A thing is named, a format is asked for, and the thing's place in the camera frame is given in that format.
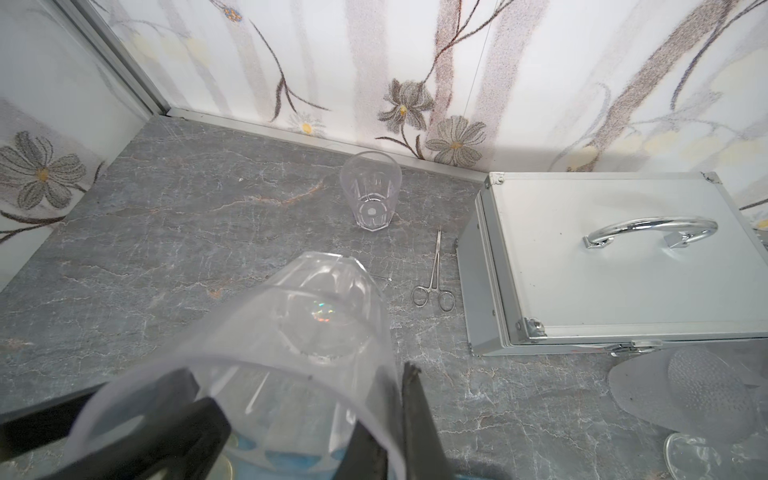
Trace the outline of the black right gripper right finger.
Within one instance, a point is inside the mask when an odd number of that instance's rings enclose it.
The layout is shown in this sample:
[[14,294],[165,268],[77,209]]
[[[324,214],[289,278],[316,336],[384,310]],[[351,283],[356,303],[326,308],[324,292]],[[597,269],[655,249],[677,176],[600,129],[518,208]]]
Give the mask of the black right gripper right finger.
[[402,406],[406,478],[452,480],[453,470],[440,442],[420,373],[415,364],[405,363]]

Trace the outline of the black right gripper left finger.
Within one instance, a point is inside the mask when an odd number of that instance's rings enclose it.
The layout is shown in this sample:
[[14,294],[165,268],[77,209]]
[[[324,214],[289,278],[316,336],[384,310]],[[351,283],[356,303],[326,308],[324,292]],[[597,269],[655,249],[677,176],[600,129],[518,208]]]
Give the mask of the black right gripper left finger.
[[[98,384],[1,415],[1,460],[74,434],[74,424],[91,398],[105,385]],[[232,427],[210,397],[197,399],[199,386],[186,369],[161,377],[152,399],[134,393],[131,408],[156,406],[119,439],[109,440],[49,479],[205,479],[229,440]]]

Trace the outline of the clear faceted glass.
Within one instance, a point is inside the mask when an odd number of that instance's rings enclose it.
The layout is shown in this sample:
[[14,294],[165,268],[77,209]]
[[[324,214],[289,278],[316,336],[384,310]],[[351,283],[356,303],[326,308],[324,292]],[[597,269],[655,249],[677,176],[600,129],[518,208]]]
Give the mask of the clear faceted glass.
[[97,392],[76,420],[73,462],[119,439],[156,406],[155,383],[179,369],[237,432],[265,450],[352,449],[363,426],[385,450],[388,477],[406,474],[400,379],[384,295],[360,261],[306,252],[256,288],[188,325]]
[[363,151],[346,160],[340,185],[356,224],[375,232],[389,226],[394,216],[402,170],[388,154]]

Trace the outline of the yellow plastic cup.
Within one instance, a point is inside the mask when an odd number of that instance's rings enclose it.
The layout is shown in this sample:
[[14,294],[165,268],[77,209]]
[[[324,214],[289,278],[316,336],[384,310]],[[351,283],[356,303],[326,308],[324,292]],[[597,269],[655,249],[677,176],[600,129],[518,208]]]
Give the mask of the yellow plastic cup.
[[234,467],[230,459],[221,454],[214,462],[211,470],[209,471],[206,480],[233,480],[234,479]]

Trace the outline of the teal plastic tray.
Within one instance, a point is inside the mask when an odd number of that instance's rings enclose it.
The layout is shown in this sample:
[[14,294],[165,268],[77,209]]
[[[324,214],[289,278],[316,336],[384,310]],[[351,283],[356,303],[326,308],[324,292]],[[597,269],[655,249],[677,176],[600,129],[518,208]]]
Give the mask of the teal plastic tray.
[[346,453],[346,445],[319,453],[265,450],[237,432],[224,450],[233,479],[332,479]]

